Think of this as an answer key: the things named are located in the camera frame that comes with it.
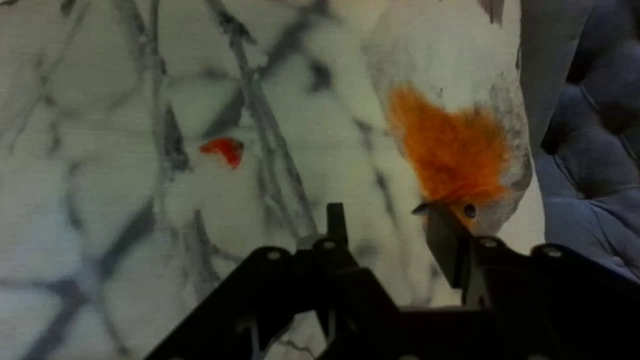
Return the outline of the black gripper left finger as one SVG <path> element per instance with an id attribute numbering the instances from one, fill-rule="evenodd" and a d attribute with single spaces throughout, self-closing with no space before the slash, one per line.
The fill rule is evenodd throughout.
<path id="1" fill-rule="evenodd" d="M 347 214 L 341 202 L 326 206 L 326 246 L 349 246 Z"/>

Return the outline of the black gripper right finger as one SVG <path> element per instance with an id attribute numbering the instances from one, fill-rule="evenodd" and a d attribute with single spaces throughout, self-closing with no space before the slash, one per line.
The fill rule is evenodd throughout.
<path id="1" fill-rule="evenodd" d="M 445 204 L 423 202 L 412 211 L 424 220 L 424 240 L 446 283 L 452 289 L 462 289 L 469 269 L 469 243 L 473 233 L 462 220 Z"/>

